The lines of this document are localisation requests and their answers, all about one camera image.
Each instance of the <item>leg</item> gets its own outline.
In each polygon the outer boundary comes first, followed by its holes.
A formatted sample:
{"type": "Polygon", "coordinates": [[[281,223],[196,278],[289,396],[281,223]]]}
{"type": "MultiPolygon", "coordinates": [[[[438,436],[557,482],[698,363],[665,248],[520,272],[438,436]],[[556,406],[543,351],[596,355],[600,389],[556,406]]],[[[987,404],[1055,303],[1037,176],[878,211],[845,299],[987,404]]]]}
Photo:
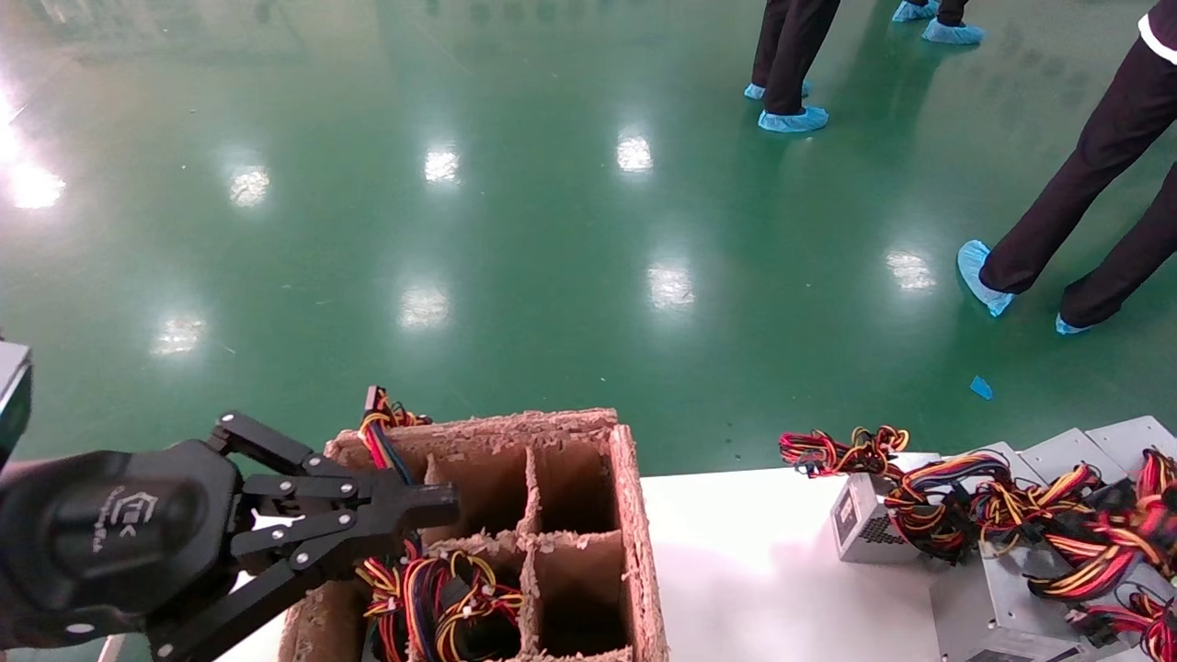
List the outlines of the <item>leg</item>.
{"type": "Polygon", "coordinates": [[[1096,197],[1177,118],[1177,66],[1137,39],[1079,144],[980,271],[992,290],[1030,289],[1096,197]]]}
{"type": "Polygon", "coordinates": [[[936,20],[949,27],[964,25],[964,6],[967,4],[969,0],[944,0],[940,2],[940,11],[936,14],[936,20]]]}
{"type": "Polygon", "coordinates": [[[1119,306],[1169,256],[1177,251],[1177,164],[1141,221],[1116,244],[1091,273],[1063,293],[1063,322],[1085,327],[1099,324],[1119,306]]]}
{"type": "Polygon", "coordinates": [[[769,0],[764,6],[760,40],[756,45],[756,60],[752,62],[752,85],[769,86],[769,72],[772,71],[772,61],[777,59],[777,44],[780,41],[787,12],[789,0],[769,0]]]}
{"type": "Polygon", "coordinates": [[[802,114],[802,84],[825,41],[839,0],[791,0],[764,93],[764,110],[802,114]]]}

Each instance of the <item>green floor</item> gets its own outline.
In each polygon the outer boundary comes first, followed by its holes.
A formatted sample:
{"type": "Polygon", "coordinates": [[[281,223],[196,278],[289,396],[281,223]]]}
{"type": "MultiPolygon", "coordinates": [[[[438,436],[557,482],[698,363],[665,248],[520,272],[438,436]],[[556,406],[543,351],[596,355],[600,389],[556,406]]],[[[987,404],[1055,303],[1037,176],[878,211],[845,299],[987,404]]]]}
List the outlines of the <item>green floor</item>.
{"type": "Polygon", "coordinates": [[[846,0],[804,138],[740,97],[762,6],[4,0],[20,455],[161,448],[228,408],[320,444],[374,382],[440,419],[616,406],[645,474],[774,466],[812,426],[959,451],[1177,425],[1177,271],[1052,330],[1171,137],[1000,323],[953,262],[1062,163],[1150,1],[976,2],[989,40],[957,51],[846,0]]]}

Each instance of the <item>foot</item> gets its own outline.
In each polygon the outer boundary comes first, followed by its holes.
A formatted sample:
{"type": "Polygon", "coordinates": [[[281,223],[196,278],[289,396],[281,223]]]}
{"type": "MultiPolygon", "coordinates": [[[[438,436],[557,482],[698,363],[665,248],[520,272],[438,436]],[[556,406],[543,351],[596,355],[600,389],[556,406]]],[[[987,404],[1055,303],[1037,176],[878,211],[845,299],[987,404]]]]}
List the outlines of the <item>foot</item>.
{"type": "MultiPolygon", "coordinates": [[[[807,80],[802,81],[802,99],[809,97],[810,84],[807,80]]],[[[754,82],[749,82],[747,87],[744,88],[744,95],[753,101],[759,101],[764,99],[764,88],[754,82]]]]}
{"type": "Polygon", "coordinates": [[[919,5],[912,5],[907,0],[899,2],[899,7],[895,11],[895,15],[891,16],[892,22],[905,24],[911,21],[926,21],[927,19],[935,18],[936,13],[940,11],[940,4],[936,0],[927,0],[927,4],[920,7],[919,5]]]}
{"type": "Polygon", "coordinates": [[[1070,324],[1063,322],[1063,315],[1062,313],[1055,316],[1055,331],[1057,331],[1059,336],[1073,336],[1076,333],[1082,333],[1082,332],[1086,331],[1088,329],[1091,329],[1091,327],[1090,326],[1071,326],[1070,324]]]}
{"type": "Polygon", "coordinates": [[[973,239],[957,252],[957,269],[972,296],[989,309],[989,315],[999,317],[1013,300],[1013,294],[990,290],[980,282],[980,267],[985,266],[988,258],[989,246],[973,239]]]}
{"type": "Polygon", "coordinates": [[[756,124],[760,128],[776,131],[778,133],[804,133],[817,131],[830,121],[830,113],[817,106],[805,106],[805,112],[799,115],[774,115],[767,111],[760,113],[760,120],[756,124]]]}
{"type": "Polygon", "coordinates": [[[952,44],[956,46],[971,46],[980,44],[985,39],[985,31],[973,25],[958,25],[950,27],[940,22],[939,19],[927,24],[924,31],[924,39],[937,44],[952,44]]]}

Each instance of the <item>wire bundle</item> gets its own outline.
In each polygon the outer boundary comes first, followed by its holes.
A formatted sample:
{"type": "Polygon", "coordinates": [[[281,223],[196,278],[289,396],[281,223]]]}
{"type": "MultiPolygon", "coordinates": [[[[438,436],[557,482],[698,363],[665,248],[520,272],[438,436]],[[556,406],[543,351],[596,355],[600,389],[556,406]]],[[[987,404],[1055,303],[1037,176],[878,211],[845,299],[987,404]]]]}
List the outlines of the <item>wire bundle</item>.
{"type": "Polygon", "coordinates": [[[477,556],[455,551],[448,558],[423,557],[412,544],[406,543],[405,549],[410,556],[399,568],[370,558],[357,569],[372,587],[372,601],[364,616],[375,620],[385,661],[403,662],[401,651],[407,649],[427,662],[497,656],[486,651],[463,657],[460,630],[473,620],[498,615],[517,631],[523,594],[499,583],[491,565],[477,556]],[[460,593],[448,595],[453,589],[460,593]],[[398,617],[403,618],[404,637],[398,636],[398,617]]]}
{"type": "Polygon", "coordinates": [[[1144,469],[1136,481],[1136,496],[1159,496],[1177,479],[1177,462],[1156,449],[1144,449],[1144,469]]]}
{"type": "Polygon", "coordinates": [[[891,464],[891,454],[907,448],[911,435],[883,425],[876,432],[855,428],[852,445],[834,442],[820,430],[809,435],[785,432],[780,436],[780,458],[785,464],[804,468],[812,477],[838,474],[873,474],[898,482],[903,471],[891,464]]]}
{"type": "Polygon", "coordinates": [[[962,503],[966,478],[988,477],[1016,489],[1005,458],[977,451],[909,471],[883,499],[899,535],[920,551],[956,563],[975,537],[971,514],[962,503]]]}
{"type": "Polygon", "coordinates": [[[1019,530],[1030,523],[1053,519],[1063,512],[1089,512],[1083,497],[1103,484],[1099,471],[1086,463],[1059,476],[1050,485],[1030,484],[1022,488],[1004,481],[991,481],[977,488],[971,509],[980,525],[980,539],[993,542],[996,536],[1008,538],[1008,550],[1017,544],[1019,530]]]}
{"type": "Polygon", "coordinates": [[[1062,602],[1085,602],[1115,589],[1138,560],[1172,578],[1177,517],[1161,495],[1144,497],[1124,514],[1098,512],[1079,537],[1050,534],[1046,539],[1075,569],[1060,577],[1030,577],[1030,593],[1062,602]]]}
{"type": "Polygon", "coordinates": [[[375,386],[375,399],[360,422],[360,438],[364,446],[372,455],[372,462],[377,469],[395,468],[405,484],[412,484],[413,479],[408,468],[400,459],[392,442],[388,441],[387,431],[391,428],[406,428],[410,425],[430,425],[433,419],[428,416],[417,416],[405,409],[399,402],[390,402],[388,393],[380,386],[375,386]]]}
{"type": "Polygon", "coordinates": [[[1138,590],[1129,596],[1128,604],[1091,605],[1080,609],[1079,614],[1108,623],[1117,635],[1139,635],[1141,649],[1153,662],[1175,662],[1177,623],[1171,609],[1172,602],[1162,603],[1155,596],[1138,590]]]}
{"type": "MultiPolygon", "coordinates": [[[[372,462],[378,469],[395,469],[405,484],[413,484],[413,476],[388,439],[387,430],[428,425],[433,421],[392,402],[380,386],[370,391],[368,399],[360,438],[372,462]]],[[[379,638],[384,662],[404,662],[407,650],[417,651],[425,662],[501,657],[497,650],[466,650],[463,657],[460,637],[474,624],[486,624],[494,617],[518,633],[524,600],[519,589],[500,583],[491,565],[477,556],[461,551],[443,552],[441,558],[426,556],[415,531],[410,532],[404,547],[405,557],[399,562],[367,558],[355,569],[372,588],[364,616],[371,620],[370,636],[379,638]]]]}

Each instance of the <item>table surface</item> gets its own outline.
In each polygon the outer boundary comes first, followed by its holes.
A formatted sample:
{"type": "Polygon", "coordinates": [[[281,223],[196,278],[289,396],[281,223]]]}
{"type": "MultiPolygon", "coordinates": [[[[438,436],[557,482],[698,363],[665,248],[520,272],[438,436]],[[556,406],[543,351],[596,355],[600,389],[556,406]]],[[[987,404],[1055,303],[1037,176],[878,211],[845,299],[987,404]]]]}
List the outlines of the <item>table surface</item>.
{"type": "MultiPolygon", "coordinates": [[[[641,479],[674,662],[939,661],[926,572],[838,561],[829,514],[844,482],[792,469],[641,479]]],[[[277,660],[281,629],[275,618],[220,662],[277,660]]]]}

